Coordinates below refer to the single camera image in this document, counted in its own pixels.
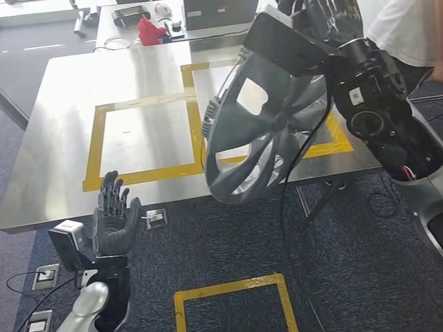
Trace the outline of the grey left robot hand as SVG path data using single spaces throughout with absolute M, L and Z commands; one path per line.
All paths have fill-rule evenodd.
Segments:
M 130 189 L 121 190 L 123 179 L 116 170 L 103 179 L 93 214 L 93 248 L 97 257 L 127 255 L 134 244 L 141 220 L 138 197 L 128 203 Z

